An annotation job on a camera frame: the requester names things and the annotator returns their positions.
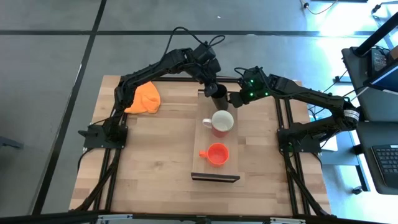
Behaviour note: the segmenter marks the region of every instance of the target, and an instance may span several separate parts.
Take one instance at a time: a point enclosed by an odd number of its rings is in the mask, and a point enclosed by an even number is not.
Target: wooden table
[[[93,121],[107,118],[119,76],[104,76]],[[112,212],[194,215],[291,215],[285,164],[278,152],[273,97],[238,109],[239,172],[235,183],[191,179],[195,135],[196,82],[154,82],[162,104],[156,114],[129,115],[129,134],[122,150]],[[239,91],[235,83],[224,83]],[[305,103],[292,100],[295,122],[309,122]],[[76,208],[98,181],[104,149],[82,160],[70,208]],[[330,212],[322,170],[311,154],[301,153],[305,183],[317,202]],[[100,208],[104,207],[107,187]],[[296,186],[298,208],[302,202]]]

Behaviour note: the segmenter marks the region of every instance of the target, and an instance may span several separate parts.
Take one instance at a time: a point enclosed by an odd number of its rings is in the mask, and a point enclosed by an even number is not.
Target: white mug with red rim
[[[211,128],[211,132],[215,136],[222,138],[226,136],[234,126],[234,118],[228,111],[219,110],[213,114],[211,119],[203,119],[202,123],[207,128]]]

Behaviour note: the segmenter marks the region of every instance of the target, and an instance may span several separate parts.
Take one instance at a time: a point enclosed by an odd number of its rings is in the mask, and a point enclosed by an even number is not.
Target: orange cloth
[[[152,82],[147,82],[136,89],[134,102],[130,108],[124,110],[126,113],[156,113],[160,106],[160,95]]]

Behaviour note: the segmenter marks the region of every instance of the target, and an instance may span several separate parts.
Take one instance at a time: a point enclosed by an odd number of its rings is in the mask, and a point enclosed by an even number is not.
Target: wooden board
[[[119,79],[119,76],[104,76],[93,121],[109,116],[114,101],[113,91]],[[242,173],[241,180],[236,184],[193,181],[190,173],[198,109],[197,90],[203,86],[195,82],[154,82],[154,85],[162,99],[157,114],[129,115],[127,119],[129,136],[121,154],[112,211],[196,215],[292,214],[284,160],[278,153],[278,121],[273,97],[238,109],[238,171]],[[237,84],[224,85],[229,91],[239,91]],[[292,100],[291,107],[294,121],[309,122],[305,103]],[[93,190],[100,175],[103,154],[103,149],[95,149],[82,159],[70,208],[79,206]],[[301,160],[309,191],[329,212],[318,160],[304,153],[301,153]],[[101,208],[104,208],[106,192],[103,192]],[[296,196],[302,212],[298,189]]]
[[[223,138],[214,136],[211,130],[202,124],[204,118],[211,118],[217,111],[211,98],[205,97],[204,92],[198,91],[191,177],[195,180],[235,182],[240,179],[238,173],[238,110],[232,105],[228,106],[227,111],[234,118],[234,126]],[[221,167],[214,167],[206,159],[199,156],[199,151],[207,150],[210,145],[217,142],[224,144],[229,151],[229,159]]]

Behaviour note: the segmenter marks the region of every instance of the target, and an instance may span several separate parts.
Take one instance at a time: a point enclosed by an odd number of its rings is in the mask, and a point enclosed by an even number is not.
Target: gray floor
[[[313,16],[301,10],[299,0],[117,0],[107,2],[99,29],[170,30],[185,26],[192,30],[321,31],[330,37],[229,35],[215,51],[222,67],[220,75],[236,76],[234,67],[259,65],[266,73],[302,80],[308,88],[324,90],[334,76],[345,71],[340,50],[364,41],[358,36],[332,36],[377,29],[369,13],[375,2],[339,2],[330,11]],[[330,3],[310,4],[319,11]],[[0,29],[90,30],[99,5],[100,0],[3,0]],[[388,12],[383,10],[378,12],[381,17]],[[212,36],[199,38],[209,40]],[[164,35],[96,37],[45,213],[68,209],[83,145],[77,131],[91,120],[102,76],[124,75],[158,61],[167,39]],[[0,136],[25,144],[21,151],[0,149],[0,217],[30,212],[87,40],[88,36],[0,35]],[[170,48],[196,46],[190,36],[178,35]],[[359,185],[354,167],[325,166],[323,171],[335,215],[394,222],[390,208],[398,202],[397,197],[374,190],[351,195],[351,188]],[[386,201],[387,205],[377,204]]]

